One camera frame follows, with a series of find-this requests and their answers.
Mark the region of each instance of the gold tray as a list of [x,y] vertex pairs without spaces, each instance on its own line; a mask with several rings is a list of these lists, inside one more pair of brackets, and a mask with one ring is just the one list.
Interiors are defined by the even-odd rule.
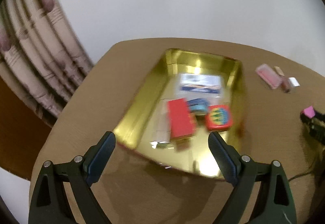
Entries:
[[157,132],[164,100],[174,99],[176,74],[221,75],[225,83],[222,104],[229,105],[233,117],[230,130],[222,138],[240,152],[245,85],[242,63],[221,55],[169,49],[145,78],[129,110],[114,129],[117,141],[125,147],[166,167],[222,179],[223,176],[208,147],[209,132],[198,120],[193,137],[155,148],[150,142]]

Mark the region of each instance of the pink object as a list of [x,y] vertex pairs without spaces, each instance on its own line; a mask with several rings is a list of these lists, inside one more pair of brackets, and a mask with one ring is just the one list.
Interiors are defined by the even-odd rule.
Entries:
[[313,106],[304,109],[303,113],[310,119],[316,115]]
[[282,83],[279,75],[267,64],[260,65],[255,71],[272,89],[276,89]]

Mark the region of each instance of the red box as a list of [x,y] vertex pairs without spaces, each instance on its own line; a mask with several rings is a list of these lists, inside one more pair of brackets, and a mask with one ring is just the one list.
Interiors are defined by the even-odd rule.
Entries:
[[205,125],[209,131],[225,131],[232,126],[232,118],[227,105],[209,106],[205,116]]
[[170,120],[170,138],[176,140],[191,137],[195,130],[195,122],[191,117],[185,99],[168,101],[167,107]]

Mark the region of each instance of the curtain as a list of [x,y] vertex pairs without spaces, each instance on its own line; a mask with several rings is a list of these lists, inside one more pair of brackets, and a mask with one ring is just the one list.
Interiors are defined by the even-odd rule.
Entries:
[[0,77],[53,125],[92,62],[58,0],[4,0],[0,15]]

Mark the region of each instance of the table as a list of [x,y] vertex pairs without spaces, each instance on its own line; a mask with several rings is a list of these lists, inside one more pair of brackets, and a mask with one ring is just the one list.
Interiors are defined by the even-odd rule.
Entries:
[[[222,41],[157,38],[123,41],[96,64],[54,125],[34,165],[30,198],[45,160],[70,161],[113,131],[144,77],[168,48],[220,54],[243,63],[248,95],[242,154],[255,161],[279,160],[291,178],[308,170],[318,144],[303,135],[300,111],[310,105],[325,111],[325,79],[280,55]],[[279,66],[300,83],[292,93],[271,90],[256,75],[262,63]],[[290,182],[298,223],[308,216],[315,191],[307,175]],[[78,223],[84,223],[69,184],[65,185]],[[242,222],[249,219],[259,185],[256,184]],[[231,193],[225,182],[165,169],[117,146],[100,181],[92,186],[112,223],[212,223]]]

